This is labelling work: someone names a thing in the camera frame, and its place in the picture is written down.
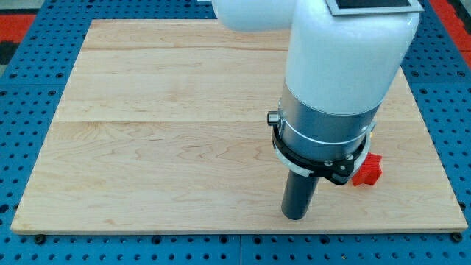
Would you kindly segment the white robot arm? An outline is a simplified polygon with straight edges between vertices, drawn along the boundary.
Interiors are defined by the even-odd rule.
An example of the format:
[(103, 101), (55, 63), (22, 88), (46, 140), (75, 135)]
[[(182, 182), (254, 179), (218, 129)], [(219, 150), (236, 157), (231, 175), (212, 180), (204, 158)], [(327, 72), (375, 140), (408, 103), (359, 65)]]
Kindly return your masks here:
[(310, 160), (341, 160), (366, 136), (414, 39), (417, 1), (213, 0), (233, 31), (289, 29), (281, 141)]

